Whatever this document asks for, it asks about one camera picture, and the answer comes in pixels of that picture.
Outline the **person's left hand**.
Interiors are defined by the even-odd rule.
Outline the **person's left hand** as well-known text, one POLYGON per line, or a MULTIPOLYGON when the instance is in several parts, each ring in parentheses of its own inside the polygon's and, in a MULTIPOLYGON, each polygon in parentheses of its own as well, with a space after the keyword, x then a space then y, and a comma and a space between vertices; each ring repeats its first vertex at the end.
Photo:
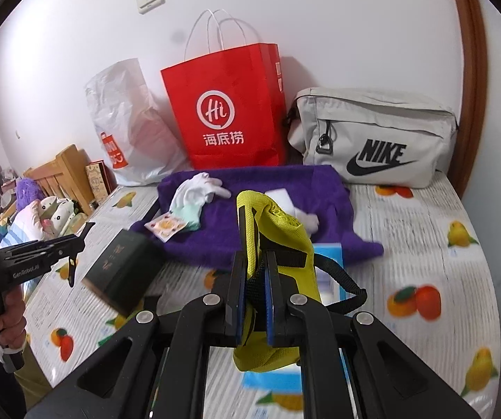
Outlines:
POLYGON ((0 345, 19 349, 26 340, 26 304, 20 287, 15 287, 5 296, 5 312, 0 316, 0 345))

